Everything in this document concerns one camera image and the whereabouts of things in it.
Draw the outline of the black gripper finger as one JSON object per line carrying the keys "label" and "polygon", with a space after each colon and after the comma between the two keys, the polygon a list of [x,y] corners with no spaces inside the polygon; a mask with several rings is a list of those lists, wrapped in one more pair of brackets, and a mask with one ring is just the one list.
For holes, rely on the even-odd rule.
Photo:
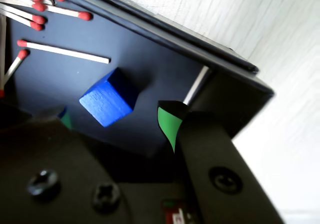
{"label": "black gripper finger", "polygon": [[58,106],[31,116],[1,104],[1,223],[132,223],[119,187]]}
{"label": "black gripper finger", "polygon": [[261,185],[210,112],[161,100],[157,120],[172,146],[201,223],[282,223]]}

